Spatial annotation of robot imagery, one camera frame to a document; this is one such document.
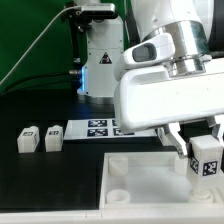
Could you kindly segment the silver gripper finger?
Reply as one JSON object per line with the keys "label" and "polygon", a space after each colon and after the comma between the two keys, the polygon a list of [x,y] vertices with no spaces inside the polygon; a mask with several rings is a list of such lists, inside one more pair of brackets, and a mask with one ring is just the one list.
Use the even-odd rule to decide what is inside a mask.
{"label": "silver gripper finger", "polygon": [[212,129],[212,136],[224,147],[224,115],[208,117],[207,123]]}

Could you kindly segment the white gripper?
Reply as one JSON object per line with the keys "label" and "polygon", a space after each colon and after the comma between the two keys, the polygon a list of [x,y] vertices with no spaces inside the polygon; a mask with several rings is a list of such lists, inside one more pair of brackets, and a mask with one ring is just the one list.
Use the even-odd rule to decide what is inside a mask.
{"label": "white gripper", "polygon": [[224,114],[224,58],[206,63],[202,74],[172,77],[165,63],[174,53],[168,33],[126,50],[114,70],[114,108],[124,132],[165,125],[165,136],[184,159],[188,151],[179,123]]}

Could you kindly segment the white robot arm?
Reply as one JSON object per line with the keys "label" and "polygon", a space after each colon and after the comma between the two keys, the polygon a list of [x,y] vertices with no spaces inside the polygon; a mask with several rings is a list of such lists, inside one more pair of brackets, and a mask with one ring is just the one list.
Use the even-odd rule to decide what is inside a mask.
{"label": "white robot arm", "polygon": [[208,44],[215,10],[222,7],[215,0],[131,0],[125,21],[131,46],[123,52],[121,29],[94,22],[78,96],[112,103],[124,133],[163,129],[178,154],[187,156],[179,125],[216,125],[224,114],[224,57],[214,57]]}

